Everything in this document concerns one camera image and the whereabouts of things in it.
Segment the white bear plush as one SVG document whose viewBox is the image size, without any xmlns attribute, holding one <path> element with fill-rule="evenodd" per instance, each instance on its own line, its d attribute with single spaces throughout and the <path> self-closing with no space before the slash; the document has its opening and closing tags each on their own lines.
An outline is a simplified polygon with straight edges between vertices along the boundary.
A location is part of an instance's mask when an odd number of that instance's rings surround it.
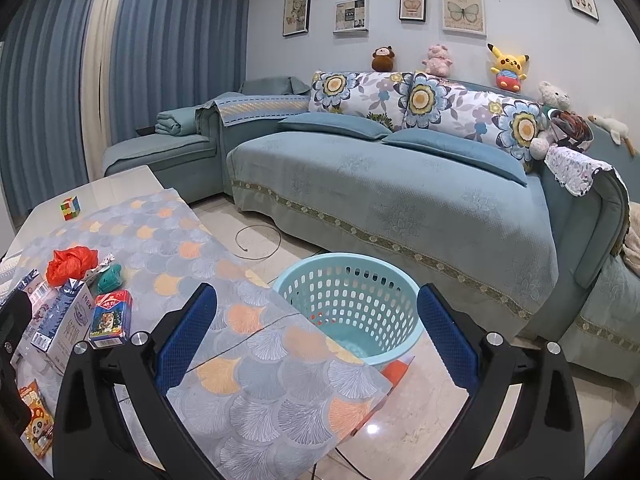
<svg viewBox="0 0 640 480">
<path fill-rule="evenodd" d="M 559 142 L 559 135 L 555 132 L 551 122 L 552 112 L 568 112 L 570 110 L 570 96 L 561 88 L 549 81 L 538 84 L 540 93 L 542 126 L 529 145 L 530 154 L 535 160 L 544 160 L 552 145 Z"/>
</svg>

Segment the teal wrapper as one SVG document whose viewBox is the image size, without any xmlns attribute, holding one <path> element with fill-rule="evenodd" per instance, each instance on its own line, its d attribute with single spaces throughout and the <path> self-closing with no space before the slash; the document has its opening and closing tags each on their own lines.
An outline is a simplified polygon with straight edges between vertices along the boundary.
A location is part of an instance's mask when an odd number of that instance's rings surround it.
<svg viewBox="0 0 640 480">
<path fill-rule="evenodd" d="M 96 291 L 99 295 L 109 294 L 120 289 L 122 284 L 124 284 L 122 266 L 119 263 L 113 263 L 101 274 L 96 285 Z"/>
</svg>

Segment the pikachu plush toy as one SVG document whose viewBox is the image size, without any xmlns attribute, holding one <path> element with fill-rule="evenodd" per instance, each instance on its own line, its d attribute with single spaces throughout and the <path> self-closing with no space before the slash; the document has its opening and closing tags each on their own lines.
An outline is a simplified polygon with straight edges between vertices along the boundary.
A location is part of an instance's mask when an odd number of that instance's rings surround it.
<svg viewBox="0 0 640 480">
<path fill-rule="evenodd" d="M 520 92 L 522 82 L 527 78 L 525 69 L 529 56 L 527 54 L 503 54 L 493 44 L 488 44 L 487 47 L 495 58 L 495 63 L 490 70 L 495 75 L 496 86 L 501 90 Z"/>
</svg>

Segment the rubiks cube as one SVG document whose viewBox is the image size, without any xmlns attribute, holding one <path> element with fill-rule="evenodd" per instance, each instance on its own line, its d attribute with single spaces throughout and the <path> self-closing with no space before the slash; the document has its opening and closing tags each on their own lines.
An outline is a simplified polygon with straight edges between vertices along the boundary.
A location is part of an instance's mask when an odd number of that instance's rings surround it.
<svg viewBox="0 0 640 480">
<path fill-rule="evenodd" d="M 77 218 L 81 212 L 80 203 L 77 196 L 67 197 L 62 201 L 60 209 L 65 221 Z"/>
</svg>

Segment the blue white milk carton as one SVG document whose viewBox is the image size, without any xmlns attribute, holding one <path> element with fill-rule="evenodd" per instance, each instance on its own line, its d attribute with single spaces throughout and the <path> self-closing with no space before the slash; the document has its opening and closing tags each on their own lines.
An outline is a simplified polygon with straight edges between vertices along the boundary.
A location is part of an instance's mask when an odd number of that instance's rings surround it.
<svg viewBox="0 0 640 480">
<path fill-rule="evenodd" d="M 70 278 L 48 303 L 27 341 L 63 375 L 74 344 L 87 335 L 93 310 L 94 299 L 88 285 Z"/>
</svg>

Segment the left blue flat pillow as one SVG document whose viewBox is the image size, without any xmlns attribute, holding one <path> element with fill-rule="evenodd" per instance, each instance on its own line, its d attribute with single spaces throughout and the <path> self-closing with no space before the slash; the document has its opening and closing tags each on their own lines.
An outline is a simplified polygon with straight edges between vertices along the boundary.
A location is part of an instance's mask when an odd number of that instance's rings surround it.
<svg viewBox="0 0 640 480">
<path fill-rule="evenodd" d="M 288 116 L 280 120 L 278 128 L 280 131 L 329 133 L 367 141 L 382 140 L 392 134 L 389 128 L 374 120 L 330 113 Z"/>
</svg>

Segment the red plastic bag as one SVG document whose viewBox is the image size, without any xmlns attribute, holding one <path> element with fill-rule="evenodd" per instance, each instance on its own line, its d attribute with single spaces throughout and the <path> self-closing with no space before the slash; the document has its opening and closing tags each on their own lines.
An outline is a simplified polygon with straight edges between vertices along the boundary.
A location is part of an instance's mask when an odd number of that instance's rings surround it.
<svg viewBox="0 0 640 480">
<path fill-rule="evenodd" d="M 70 278 L 81 280 L 98 263 L 98 252 L 86 246 L 55 250 L 47 265 L 47 282 L 50 286 L 60 287 Z"/>
</svg>

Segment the butterfly picture frame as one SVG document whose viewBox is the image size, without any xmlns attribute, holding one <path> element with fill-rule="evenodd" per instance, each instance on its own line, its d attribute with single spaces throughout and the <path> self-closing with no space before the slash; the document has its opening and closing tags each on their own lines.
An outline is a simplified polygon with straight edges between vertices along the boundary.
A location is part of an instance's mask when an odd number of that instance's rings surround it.
<svg viewBox="0 0 640 480">
<path fill-rule="evenodd" d="M 486 16 L 484 0 L 442 0 L 442 29 L 485 37 Z"/>
</svg>

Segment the small right picture frame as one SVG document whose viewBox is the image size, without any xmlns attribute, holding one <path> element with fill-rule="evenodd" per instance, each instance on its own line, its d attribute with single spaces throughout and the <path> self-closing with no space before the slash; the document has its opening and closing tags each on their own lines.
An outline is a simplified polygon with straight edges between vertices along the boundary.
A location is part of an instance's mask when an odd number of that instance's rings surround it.
<svg viewBox="0 0 640 480">
<path fill-rule="evenodd" d="M 573 10 L 582 12 L 596 22 L 600 20 L 597 3 L 594 0 L 570 0 L 570 5 Z"/>
</svg>

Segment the pink pig plush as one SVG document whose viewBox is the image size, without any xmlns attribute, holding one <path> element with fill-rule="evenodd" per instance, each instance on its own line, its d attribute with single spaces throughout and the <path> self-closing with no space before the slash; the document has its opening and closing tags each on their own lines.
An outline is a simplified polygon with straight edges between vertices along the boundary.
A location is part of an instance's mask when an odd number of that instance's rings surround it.
<svg viewBox="0 0 640 480">
<path fill-rule="evenodd" d="M 428 74 L 448 78 L 452 65 L 448 48 L 443 44 L 433 44 L 427 49 L 427 57 L 422 64 Z"/>
</svg>

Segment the patterned scale tablecloth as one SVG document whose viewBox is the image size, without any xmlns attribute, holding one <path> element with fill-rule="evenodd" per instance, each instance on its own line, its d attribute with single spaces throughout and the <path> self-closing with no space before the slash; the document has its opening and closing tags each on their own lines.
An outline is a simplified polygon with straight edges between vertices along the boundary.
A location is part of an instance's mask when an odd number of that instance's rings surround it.
<svg viewBox="0 0 640 480">
<path fill-rule="evenodd" d="M 43 271 L 57 250 L 75 246 L 120 264 L 133 330 L 152 330 L 198 285 L 216 290 L 213 323 L 168 398 L 228 479 L 299 477 L 390 392 L 378 370 L 234 258 L 173 190 L 47 230 L 21 251 L 15 273 Z"/>
</svg>

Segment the orange snack packet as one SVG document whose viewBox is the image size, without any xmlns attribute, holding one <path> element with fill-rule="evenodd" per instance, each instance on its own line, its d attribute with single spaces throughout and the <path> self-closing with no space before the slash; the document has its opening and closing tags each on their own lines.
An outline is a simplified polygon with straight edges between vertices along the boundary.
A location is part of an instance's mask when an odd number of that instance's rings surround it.
<svg viewBox="0 0 640 480">
<path fill-rule="evenodd" d="M 30 422 L 28 423 L 24 435 L 32 452 L 38 460 L 50 450 L 53 443 L 54 419 L 40 393 L 40 389 L 35 380 L 20 389 L 22 401 L 30 409 Z"/>
</svg>

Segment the brown monkey plush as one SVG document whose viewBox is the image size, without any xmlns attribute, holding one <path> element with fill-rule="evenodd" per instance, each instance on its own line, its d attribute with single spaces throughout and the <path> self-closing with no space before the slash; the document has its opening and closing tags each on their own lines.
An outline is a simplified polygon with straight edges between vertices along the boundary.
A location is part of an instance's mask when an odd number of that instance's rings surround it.
<svg viewBox="0 0 640 480">
<path fill-rule="evenodd" d="M 390 73 L 394 69 L 394 59 L 391 46 L 379 47 L 372 53 L 371 68 L 377 73 Z"/>
</svg>

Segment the floral cushion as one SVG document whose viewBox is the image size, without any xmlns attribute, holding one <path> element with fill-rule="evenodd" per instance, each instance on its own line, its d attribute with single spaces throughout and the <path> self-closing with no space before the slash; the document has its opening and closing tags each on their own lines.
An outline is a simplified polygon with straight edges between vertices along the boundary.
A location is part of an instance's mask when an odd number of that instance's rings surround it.
<svg viewBox="0 0 640 480">
<path fill-rule="evenodd" d="M 544 131 L 540 104 L 424 72 L 404 73 L 394 89 L 405 128 L 432 129 L 483 143 L 511 155 L 526 172 L 534 169 L 530 144 Z"/>
<path fill-rule="evenodd" d="M 308 110 L 359 116 L 391 132 L 404 121 L 411 72 L 318 72 L 312 77 Z"/>
</svg>

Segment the silver foil wrapper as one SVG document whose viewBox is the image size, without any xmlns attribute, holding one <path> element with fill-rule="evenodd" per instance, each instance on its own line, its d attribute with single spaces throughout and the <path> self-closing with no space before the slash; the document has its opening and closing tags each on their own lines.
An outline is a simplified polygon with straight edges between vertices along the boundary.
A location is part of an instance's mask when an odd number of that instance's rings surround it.
<svg viewBox="0 0 640 480">
<path fill-rule="evenodd" d="M 95 280 L 98 280 L 100 278 L 100 276 L 103 273 L 105 273 L 112 266 L 112 264 L 114 262 L 115 262 L 115 256 L 113 254 L 108 254 L 103 260 L 101 260 L 98 263 L 98 265 L 95 268 L 88 270 L 85 273 L 85 275 L 82 278 L 82 280 L 87 285 L 90 285 Z"/>
</svg>

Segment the blue flat pillow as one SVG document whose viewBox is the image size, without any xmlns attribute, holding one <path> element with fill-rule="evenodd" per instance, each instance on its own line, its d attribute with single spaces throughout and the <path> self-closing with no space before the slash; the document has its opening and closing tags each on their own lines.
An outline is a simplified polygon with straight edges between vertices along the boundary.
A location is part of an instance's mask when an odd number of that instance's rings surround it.
<svg viewBox="0 0 640 480">
<path fill-rule="evenodd" d="M 409 128 L 386 136 L 384 144 L 460 162 L 527 186 L 521 163 L 498 148 L 430 129 Z"/>
<path fill-rule="evenodd" d="M 330 113 L 288 116 L 280 120 L 278 128 L 280 131 L 329 133 L 367 141 L 382 140 L 392 134 L 389 128 L 374 120 Z"/>
</svg>

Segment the folded teal blanket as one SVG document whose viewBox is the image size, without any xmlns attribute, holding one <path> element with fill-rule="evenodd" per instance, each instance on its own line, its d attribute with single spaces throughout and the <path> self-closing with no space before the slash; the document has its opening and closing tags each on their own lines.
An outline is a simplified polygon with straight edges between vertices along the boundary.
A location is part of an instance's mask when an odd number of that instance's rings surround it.
<svg viewBox="0 0 640 480">
<path fill-rule="evenodd" d="M 166 136 L 190 136 L 198 131 L 195 115 L 195 106 L 164 110 L 156 116 L 154 131 Z"/>
</svg>

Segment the left floral cushion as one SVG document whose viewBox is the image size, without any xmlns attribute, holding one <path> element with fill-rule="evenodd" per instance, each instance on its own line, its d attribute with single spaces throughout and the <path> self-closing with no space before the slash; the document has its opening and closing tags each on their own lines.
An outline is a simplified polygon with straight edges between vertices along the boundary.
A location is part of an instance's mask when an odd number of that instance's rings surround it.
<svg viewBox="0 0 640 480">
<path fill-rule="evenodd" d="M 308 110 L 359 116 L 391 132 L 404 121 L 411 72 L 318 72 L 312 77 Z"/>
</svg>

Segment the light blue laundry basket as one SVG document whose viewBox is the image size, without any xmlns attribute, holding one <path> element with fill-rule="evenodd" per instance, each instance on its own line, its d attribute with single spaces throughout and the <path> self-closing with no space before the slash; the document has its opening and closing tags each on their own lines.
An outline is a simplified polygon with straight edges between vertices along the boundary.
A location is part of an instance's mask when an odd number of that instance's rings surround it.
<svg viewBox="0 0 640 480">
<path fill-rule="evenodd" d="M 327 252 L 285 270 L 273 289 L 344 349 L 383 368 L 418 343 L 419 285 L 383 260 Z"/>
</svg>

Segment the white duck plush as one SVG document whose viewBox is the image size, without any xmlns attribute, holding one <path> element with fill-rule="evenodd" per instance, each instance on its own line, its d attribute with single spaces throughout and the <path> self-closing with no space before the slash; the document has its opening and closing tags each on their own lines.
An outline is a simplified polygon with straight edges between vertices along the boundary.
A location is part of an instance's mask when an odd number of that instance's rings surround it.
<svg viewBox="0 0 640 480">
<path fill-rule="evenodd" d="M 623 122 L 612 118 L 603 117 L 599 115 L 589 115 L 588 119 L 603 130 L 605 130 L 611 137 L 612 141 L 616 145 L 625 144 L 631 157 L 638 154 L 638 151 L 634 147 L 634 142 L 631 141 L 629 136 L 629 128 Z"/>
</svg>

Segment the blue curtains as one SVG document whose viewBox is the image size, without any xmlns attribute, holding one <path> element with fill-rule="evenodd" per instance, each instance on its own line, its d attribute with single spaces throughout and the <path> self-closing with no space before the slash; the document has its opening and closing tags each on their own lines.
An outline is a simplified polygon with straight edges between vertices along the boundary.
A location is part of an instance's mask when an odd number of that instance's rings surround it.
<svg viewBox="0 0 640 480">
<path fill-rule="evenodd" d="M 23 0 L 1 37 L 9 212 L 103 177 L 158 114 L 238 88 L 250 0 Z"/>
</svg>

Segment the right floral cushion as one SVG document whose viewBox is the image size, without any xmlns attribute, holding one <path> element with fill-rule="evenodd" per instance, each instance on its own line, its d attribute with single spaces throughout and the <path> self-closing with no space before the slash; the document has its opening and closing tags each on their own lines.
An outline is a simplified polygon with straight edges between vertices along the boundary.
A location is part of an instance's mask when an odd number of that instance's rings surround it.
<svg viewBox="0 0 640 480">
<path fill-rule="evenodd" d="M 394 89 L 405 128 L 432 129 L 483 143 L 511 155 L 526 172 L 534 169 L 530 144 L 544 131 L 540 104 L 424 72 L 404 73 Z"/>
</svg>

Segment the teal sectional sofa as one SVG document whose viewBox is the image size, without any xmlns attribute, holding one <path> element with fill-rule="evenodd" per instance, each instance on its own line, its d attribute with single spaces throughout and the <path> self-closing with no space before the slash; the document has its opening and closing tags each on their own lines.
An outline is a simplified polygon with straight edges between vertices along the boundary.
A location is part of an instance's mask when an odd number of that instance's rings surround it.
<svg viewBox="0 0 640 480">
<path fill-rule="evenodd" d="M 148 166 L 190 203 L 224 194 L 285 234 L 329 252 L 387 261 L 432 283 L 478 325 L 559 340 L 620 247 L 628 214 L 612 174 L 584 196 L 549 171 L 513 182 L 398 146 L 285 131 L 260 114 L 226 125 L 214 100 L 186 106 L 195 129 L 110 146 L 110 176 Z"/>
</svg>

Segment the right blue flat pillow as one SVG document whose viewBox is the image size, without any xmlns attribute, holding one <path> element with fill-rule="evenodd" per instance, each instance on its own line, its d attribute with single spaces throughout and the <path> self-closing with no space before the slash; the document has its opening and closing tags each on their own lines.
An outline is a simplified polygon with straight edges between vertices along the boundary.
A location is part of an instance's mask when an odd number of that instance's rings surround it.
<svg viewBox="0 0 640 480">
<path fill-rule="evenodd" d="M 409 128 L 386 136 L 384 144 L 460 162 L 527 186 L 521 163 L 498 148 L 430 129 Z"/>
</svg>

